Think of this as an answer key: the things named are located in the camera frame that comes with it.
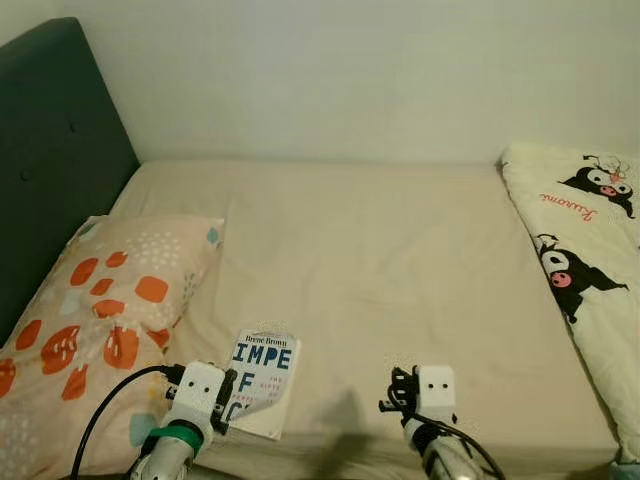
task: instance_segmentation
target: cartoon character print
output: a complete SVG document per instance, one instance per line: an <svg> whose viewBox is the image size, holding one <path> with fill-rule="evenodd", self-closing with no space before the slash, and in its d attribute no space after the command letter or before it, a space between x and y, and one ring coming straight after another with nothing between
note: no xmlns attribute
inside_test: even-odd
<svg viewBox="0 0 640 480"><path fill-rule="evenodd" d="M582 304L582 292L589 287L601 291L626 288L626 284L616 283L602 270L584 263L569 250L556 248L558 239L554 235L542 234L537 238L542 246L539 251L542 267L547 274L551 291L569 323L576 323L576 311Z"/></svg>
<svg viewBox="0 0 640 480"><path fill-rule="evenodd" d="M603 165L603 161L597 155L583 155L582 159L595 163L590 167L582 167L573 177L560 183L584 192L601 195L622 207L627 217L635 218L630 200L633 189L623 182L629 166L624 165L623 168L622 162L616 157L610 157L611 162L607 165Z"/></svg>

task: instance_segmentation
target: black cable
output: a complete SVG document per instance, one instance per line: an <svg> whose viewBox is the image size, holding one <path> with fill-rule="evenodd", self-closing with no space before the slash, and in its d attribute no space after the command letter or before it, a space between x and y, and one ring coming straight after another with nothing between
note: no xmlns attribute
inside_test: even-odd
<svg viewBox="0 0 640 480"><path fill-rule="evenodd" d="M69 480L78 480L78 475L80 473L80 462L82 461L82 455L84 454L84 449L87 446L87 441L89 440L91 431L93 430L93 427L95 427L96 423L98 422L98 418L100 417L104 409L107 408L107 405L109 404L109 402L113 400L113 397L115 397L120 390L122 390L131 382L133 382L135 379L142 377L147 373L161 372L169 376L169 375L172 375L173 369L175 367L176 366L169 367L167 365L154 365L152 367L143 368L142 370L138 370L137 372L129 375L127 378L122 380L118 385L116 385L113 390L111 390L109 395L107 395L107 397L102 401L100 406L93 413L91 420L89 420L89 423L87 424L87 428L84 429L84 434L82 435L82 439L80 440L80 445L78 445L78 450L76 450L76 458L73 460L73 468L71 469L71 475L69 476Z"/></svg>
<svg viewBox="0 0 640 480"><path fill-rule="evenodd" d="M402 407L400 405L400 403L398 402L398 400L396 400L395 395L393 393L393 386L389 386L389 388L387 388L387 396L389 397L389 401L393 404L394 407L396 407L398 410L400 410L400 412L403 415L407 415L411 418L414 418L415 420L422 422L422 423L428 423L431 425L436 425L439 428L441 428L443 431L450 433L451 435L454 435L458 438L460 438L461 440L471 444L471 446L482 456L482 458L484 458L484 460L487 462L487 464L489 464L489 466L491 467L491 469L495 472L495 476L496 478L498 478L499 480L506 480L506 477L504 476L504 473L502 472L502 470L500 469L500 467L498 466L498 464L496 463L496 461L491 458L491 455L489 455L489 453L482 448L482 446L476 442L473 438L471 438L469 435L467 435L466 433L458 430L457 428L451 427L449 425L447 425L444 422L441 422L439 420L433 420L431 418L427 418L425 416L422 416L416 412L412 412L410 410L407 410L406 408Z"/></svg>

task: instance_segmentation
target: mattress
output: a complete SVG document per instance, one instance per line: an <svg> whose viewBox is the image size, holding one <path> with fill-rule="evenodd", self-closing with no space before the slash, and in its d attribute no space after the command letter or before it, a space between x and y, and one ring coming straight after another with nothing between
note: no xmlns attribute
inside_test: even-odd
<svg viewBox="0 0 640 480"><path fill-rule="evenodd" d="M509 478L588 476L616 442L492 166L144 164L112 214L227 219L167 357L226 365L242 328L302 341L283 438L232 430L198 463L246 478L423 479L393 366L450 365L458 427Z"/></svg>

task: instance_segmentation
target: white wall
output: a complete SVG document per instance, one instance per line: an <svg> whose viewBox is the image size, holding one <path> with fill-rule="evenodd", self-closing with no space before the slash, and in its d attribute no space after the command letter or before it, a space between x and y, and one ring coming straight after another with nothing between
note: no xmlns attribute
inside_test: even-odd
<svg viewBox="0 0 640 480"><path fill-rule="evenodd" d="M142 160L640 150L638 0L52 1Z"/></svg>
<svg viewBox="0 0 640 480"><path fill-rule="evenodd" d="M51 0L0 0L0 45L52 18Z"/></svg>

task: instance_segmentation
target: green band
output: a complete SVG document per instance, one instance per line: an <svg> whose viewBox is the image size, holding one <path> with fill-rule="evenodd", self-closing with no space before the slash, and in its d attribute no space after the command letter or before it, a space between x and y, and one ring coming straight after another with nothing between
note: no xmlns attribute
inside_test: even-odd
<svg viewBox="0 0 640 480"><path fill-rule="evenodd" d="M194 458L202 447L202 439L196 432L182 425L170 425L168 427L154 428L149 432L150 437L173 437L188 443L193 448Z"/></svg>

